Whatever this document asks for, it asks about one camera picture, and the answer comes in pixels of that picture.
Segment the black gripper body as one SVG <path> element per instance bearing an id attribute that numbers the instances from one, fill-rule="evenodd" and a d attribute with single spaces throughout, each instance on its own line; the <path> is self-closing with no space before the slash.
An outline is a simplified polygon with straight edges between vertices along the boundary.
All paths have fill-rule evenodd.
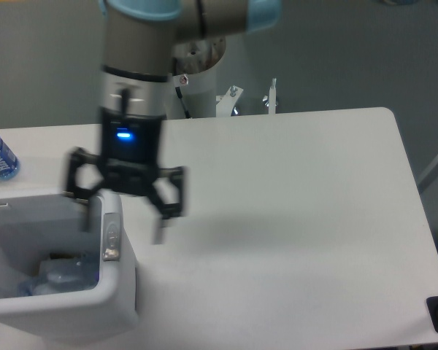
<path id="1" fill-rule="evenodd" d="M 164 116 L 123 115 L 101 109 L 97 168 L 104 186 L 117 193 L 147 196 L 159 177 L 158 151 Z"/>

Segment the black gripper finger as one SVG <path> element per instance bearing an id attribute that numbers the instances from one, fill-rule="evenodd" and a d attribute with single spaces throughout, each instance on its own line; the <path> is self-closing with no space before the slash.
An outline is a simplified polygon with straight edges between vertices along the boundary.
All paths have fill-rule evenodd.
<path id="1" fill-rule="evenodd" d="M 153 194 L 149 196 L 158 211 L 154 244 L 162 244 L 172 220 L 185 215 L 186 167 L 162 168 L 159 175 L 153 183 Z"/>
<path id="2" fill-rule="evenodd" d="M 64 178 L 64 196 L 76 203 L 81 211 L 81 229 L 91 229 L 93 197 L 104 187 L 106 181 L 97 168 L 99 156 L 82 147 L 70 151 Z"/>

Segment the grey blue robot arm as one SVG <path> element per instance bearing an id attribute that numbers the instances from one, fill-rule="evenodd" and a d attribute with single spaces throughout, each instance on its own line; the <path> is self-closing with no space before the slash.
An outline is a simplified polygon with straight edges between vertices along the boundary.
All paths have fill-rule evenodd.
<path id="1" fill-rule="evenodd" d="M 72 150 L 64 194 L 90 206 L 100 190 L 147 198 L 159 213 L 155 244 L 184 214 L 184 167 L 158 164 L 177 44 L 272 27 L 280 1 L 103 1 L 100 152 Z"/>

